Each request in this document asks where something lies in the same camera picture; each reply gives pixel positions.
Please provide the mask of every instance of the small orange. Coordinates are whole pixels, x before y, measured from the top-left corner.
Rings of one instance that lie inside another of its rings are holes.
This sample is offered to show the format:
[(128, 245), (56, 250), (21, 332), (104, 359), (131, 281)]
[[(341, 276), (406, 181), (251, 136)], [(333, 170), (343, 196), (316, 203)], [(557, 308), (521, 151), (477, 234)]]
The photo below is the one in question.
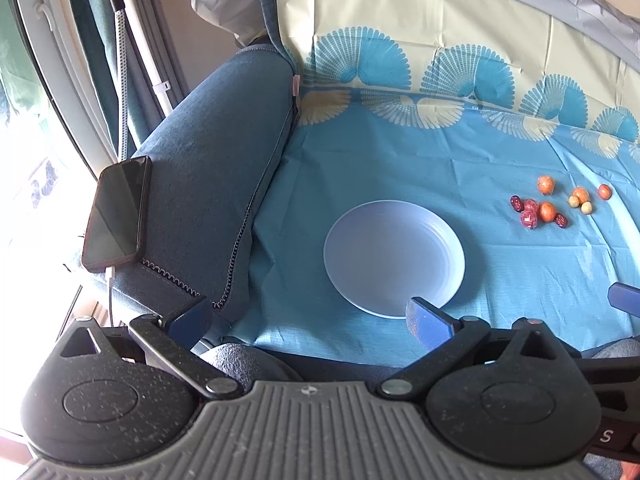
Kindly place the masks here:
[(557, 213), (556, 206), (551, 202), (543, 202), (538, 209), (538, 216), (543, 222), (553, 222)]
[(600, 187), (598, 188), (598, 194), (600, 195), (601, 199), (609, 200), (609, 198), (611, 198), (611, 188), (607, 186), (607, 184), (600, 184)]
[(589, 192), (583, 187), (576, 187), (571, 194), (578, 197), (580, 204), (589, 201)]
[(538, 179), (538, 190), (543, 195), (550, 195), (554, 192), (555, 181), (548, 175), (543, 175)]

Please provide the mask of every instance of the charging cable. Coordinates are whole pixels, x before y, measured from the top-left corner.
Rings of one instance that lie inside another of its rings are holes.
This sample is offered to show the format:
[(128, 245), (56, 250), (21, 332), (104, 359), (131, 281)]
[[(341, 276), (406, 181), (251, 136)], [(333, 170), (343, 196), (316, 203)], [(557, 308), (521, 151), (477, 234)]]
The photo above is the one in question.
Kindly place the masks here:
[(118, 161), (127, 160), (129, 129), (127, 118), (127, 44), (126, 15), (124, 9), (116, 11), (116, 60), (118, 64)]
[(104, 277), (107, 281), (107, 295), (109, 302), (109, 321), (111, 326), (113, 326), (113, 305), (112, 305), (112, 296), (113, 296), (113, 279), (116, 277), (116, 268), (114, 266), (107, 267), (106, 272), (104, 273)]

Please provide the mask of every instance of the cream fabric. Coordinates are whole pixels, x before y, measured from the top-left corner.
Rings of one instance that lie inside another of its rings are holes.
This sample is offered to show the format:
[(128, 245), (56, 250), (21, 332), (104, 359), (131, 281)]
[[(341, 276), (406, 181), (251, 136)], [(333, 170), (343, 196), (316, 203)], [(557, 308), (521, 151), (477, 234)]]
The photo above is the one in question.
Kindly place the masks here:
[[(583, 33), (515, 0), (276, 2), (283, 44), (301, 72), (323, 36), (342, 28), (369, 27), (389, 36), (402, 49), (410, 67), (411, 92), (420, 91), (426, 70), (444, 49), (481, 45), (508, 64), (514, 79), (513, 107), (493, 108), (519, 111), (524, 96), (544, 76), (559, 74), (584, 91), (587, 128), (605, 108), (626, 107), (640, 117), (638, 72)], [(349, 86), (370, 88), (359, 78)]]

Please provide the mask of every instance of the green curtain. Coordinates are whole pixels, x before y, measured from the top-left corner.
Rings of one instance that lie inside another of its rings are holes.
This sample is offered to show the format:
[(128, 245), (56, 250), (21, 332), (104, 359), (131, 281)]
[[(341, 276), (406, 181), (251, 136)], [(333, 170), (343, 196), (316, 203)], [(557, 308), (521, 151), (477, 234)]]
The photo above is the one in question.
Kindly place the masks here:
[[(114, 148), (118, 147), (118, 95), (114, 86), (116, 68), (116, 41), (114, 13), (109, 0), (70, 0), (76, 20), (78, 34), (84, 48), (98, 101), (107, 122)], [(137, 62), (131, 59), (127, 49), (127, 63)], [(128, 156), (135, 151), (134, 139), (141, 144), (160, 123), (157, 110), (145, 110), (141, 104), (140, 91), (129, 76), (127, 96), (129, 104), (129, 150)]]

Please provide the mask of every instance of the smartphone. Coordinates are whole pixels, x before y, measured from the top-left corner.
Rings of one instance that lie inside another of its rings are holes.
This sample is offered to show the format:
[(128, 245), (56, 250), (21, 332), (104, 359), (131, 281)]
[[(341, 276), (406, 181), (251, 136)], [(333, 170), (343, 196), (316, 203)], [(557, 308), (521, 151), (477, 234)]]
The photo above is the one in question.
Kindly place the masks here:
[(100, 174), (82, 247), (86, 270), (104, 272), (142, 258), (150, 179), (148, 156), (114, 164)]

